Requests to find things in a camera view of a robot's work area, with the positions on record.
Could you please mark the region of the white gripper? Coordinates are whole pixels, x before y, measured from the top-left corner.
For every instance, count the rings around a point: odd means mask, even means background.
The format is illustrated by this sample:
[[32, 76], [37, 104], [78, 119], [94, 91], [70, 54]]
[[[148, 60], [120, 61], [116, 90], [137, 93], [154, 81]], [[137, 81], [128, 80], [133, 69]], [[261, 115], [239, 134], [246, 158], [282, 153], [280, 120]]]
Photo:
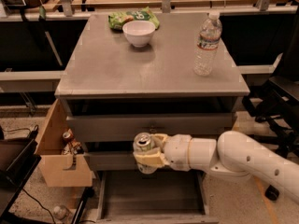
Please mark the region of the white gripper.
[[169, 164], [176, 171], [188, 172], [190, 170], [188, 161], [189, 143], [192, 141], [190, 135], [168, 136], [165, 133], [153, 133], [151, 138], [154, 142], [154, 149], [133, 152], [137, 163], [154, 168], [163, 168]]

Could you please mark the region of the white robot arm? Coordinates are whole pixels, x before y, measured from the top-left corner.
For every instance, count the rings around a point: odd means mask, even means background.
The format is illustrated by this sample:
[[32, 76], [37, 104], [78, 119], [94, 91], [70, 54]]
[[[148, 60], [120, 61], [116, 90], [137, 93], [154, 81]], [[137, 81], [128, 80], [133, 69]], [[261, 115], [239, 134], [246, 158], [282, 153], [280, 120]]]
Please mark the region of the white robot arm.
[[146, 175], [165, 166], [176, 171], [200, 170], [233, 182], [254, 175], [299, 203], [299, 165], [240, 132], [225, 132], [218, 139], [140, 133], [133, 149], [138, 169]]

